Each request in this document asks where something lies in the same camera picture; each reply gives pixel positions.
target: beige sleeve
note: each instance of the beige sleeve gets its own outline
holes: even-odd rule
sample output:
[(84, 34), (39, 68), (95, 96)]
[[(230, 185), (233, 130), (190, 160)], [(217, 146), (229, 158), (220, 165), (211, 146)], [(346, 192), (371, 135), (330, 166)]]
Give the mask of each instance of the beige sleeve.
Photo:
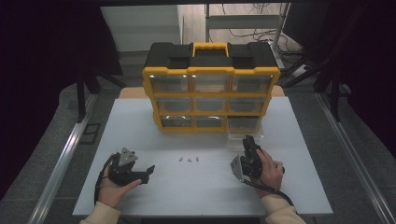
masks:
[(81, 220), (79, 224), (116, 224), (119, 216), (119, 210), (109, 207), (104, 203), (96, 202), (92, 213), (84, 220)]
[(294, 207), (290, 206), (282, 197), (275, 194), (269, 194), (262, 197), (261, 201), (268, 212), (268, 217), (265, 219), (268, 224), (305, 223), (296, 214)]

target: white table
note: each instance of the white table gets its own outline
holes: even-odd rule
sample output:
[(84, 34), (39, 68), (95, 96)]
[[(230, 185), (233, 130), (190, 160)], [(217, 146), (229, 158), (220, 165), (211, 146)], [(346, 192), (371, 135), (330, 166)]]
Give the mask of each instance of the white table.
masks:
[[(264, 138), (256, 143), (274, 160), (283, 161), (286, 173), (281, 190), (299, 214), (332, 214), (289, 98), (274, 97), (262, 125)], [(239, 152), (228, 149), (225, 133), (159, 132), (149, 99), (116, 100), (73, 215), (91, 213), (97, 176), (110, 154), (123, 147), (139, 157), (133, 171), (156, 166), (148, 184), (129, 192), (119, 205), (126, 216), (266, 215), (254, 188), (240, 183), (231, 171), (230, 162), (236, 153), (243, 154), (242, 148)]]

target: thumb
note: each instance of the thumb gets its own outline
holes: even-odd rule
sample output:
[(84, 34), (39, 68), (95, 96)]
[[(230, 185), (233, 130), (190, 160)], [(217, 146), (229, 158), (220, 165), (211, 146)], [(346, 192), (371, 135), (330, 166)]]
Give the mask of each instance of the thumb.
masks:
[(142, 183), (142, 180), (141, 179), (137, 179), (137, 180), (129, 183), (128, 185), (125, 185), (124, 187), (122, 187), (122, 191), (123, 191), (123, 193), (127, 193), (129, 190), (136, 188), (141, 183)]

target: yellow handle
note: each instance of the yellow handle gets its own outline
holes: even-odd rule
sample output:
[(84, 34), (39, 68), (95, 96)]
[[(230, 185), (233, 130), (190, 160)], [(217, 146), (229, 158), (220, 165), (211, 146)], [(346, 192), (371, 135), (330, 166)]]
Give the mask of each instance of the yellow handle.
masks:
[(228, 57), (227, 43), (194, 43), (192, 57), (195, 57), (195, 51), (197, 49), (224, 49), (225, 55)]

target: yellow and black tool box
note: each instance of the yellow and black tool box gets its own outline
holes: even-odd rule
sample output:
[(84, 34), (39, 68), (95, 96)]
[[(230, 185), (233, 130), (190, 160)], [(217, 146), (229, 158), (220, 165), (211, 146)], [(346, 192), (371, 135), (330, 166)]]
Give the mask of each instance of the yellow and black tool box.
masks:
[(279, 76), (265, 42), (154, 43), (143, 85), (163, 132), (251, 133), (261, 127)]

